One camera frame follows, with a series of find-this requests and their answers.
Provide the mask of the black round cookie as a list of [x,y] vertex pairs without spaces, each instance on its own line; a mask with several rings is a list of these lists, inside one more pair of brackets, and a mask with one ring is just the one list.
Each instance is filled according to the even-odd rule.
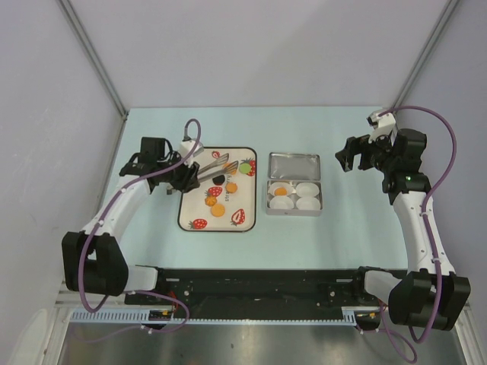
[[225,183],[225,176],[224,175],[219,175],[219,176],[216,176],[212,179],[212,182],[216,185],[216,186],[221,186]]

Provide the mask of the metal serving tongs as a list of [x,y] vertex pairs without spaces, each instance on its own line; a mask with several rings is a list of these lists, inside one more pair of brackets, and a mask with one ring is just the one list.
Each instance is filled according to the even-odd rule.
[[226,175],[224,174],[223,166],[226,163],[231,163],[229,161],[229,157],[229,153],[222,154],[220,157],[215,158],[210,164],[201,168],[198,173],[200,185],[201,183],[213,179],[216,176]]

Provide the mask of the orange flower cookie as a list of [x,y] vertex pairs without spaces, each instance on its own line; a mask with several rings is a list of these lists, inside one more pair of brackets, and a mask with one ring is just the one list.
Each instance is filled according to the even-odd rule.
[[236,183],[228,182],[225,186],[225,189],[228,193],[233,194],[237,191],[238,187]]

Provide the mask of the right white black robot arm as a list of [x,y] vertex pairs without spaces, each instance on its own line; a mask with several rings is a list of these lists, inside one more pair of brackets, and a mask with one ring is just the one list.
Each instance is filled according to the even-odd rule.
[[386,135],[350,137],[335,157],[345,172],[360,156],[360,170],[375,168],[384,175],[383,191],[396,213],[406,244],[407,274],[399,279],[385,269],[361,267],[351,286],[352,299],[368,305],[376,298],[388,305],[397,325],[450,331],[470,295],[469,280],[456,274],[441,244],[434,221],[431,184],[421,173],[425,134],[401,129]]

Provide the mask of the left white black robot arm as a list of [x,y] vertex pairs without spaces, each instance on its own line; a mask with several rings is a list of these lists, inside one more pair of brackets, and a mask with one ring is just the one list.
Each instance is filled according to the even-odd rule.
[[165,138],[144,137],[119,172],[115,192],[95,217],[78,232],[62,239],[65,284],[71,291],[116,297],[141,290],[150,303],[163,302],[168,286],[158,270],[129,265],[119,247],[137,210],[160,184],[180,192],[199,187],[196,156],[202,144],[185,137],[179,150]]

